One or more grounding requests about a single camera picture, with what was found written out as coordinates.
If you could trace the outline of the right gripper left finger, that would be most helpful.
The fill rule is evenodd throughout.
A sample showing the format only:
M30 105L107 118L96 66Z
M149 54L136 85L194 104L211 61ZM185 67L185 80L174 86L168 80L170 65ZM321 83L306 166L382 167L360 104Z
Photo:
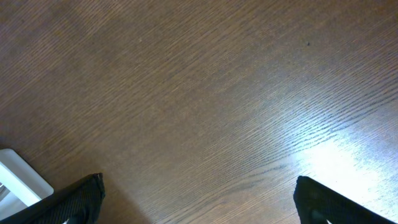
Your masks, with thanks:
M96 223L104 198L102 173L90 174L1 220L1 224Z

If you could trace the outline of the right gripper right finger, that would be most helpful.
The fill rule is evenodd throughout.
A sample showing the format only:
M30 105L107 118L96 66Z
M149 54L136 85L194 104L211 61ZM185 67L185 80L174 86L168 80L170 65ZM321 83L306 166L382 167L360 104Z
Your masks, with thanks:
M297 178L294 202L301 224L395 224L307 176Z

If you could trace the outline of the white plastic cutlery tray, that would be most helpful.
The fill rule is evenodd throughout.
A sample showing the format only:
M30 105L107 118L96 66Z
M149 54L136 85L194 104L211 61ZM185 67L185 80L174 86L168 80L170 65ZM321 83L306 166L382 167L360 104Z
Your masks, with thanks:
M14 150L1 150L2 220L53 193L53 187Z

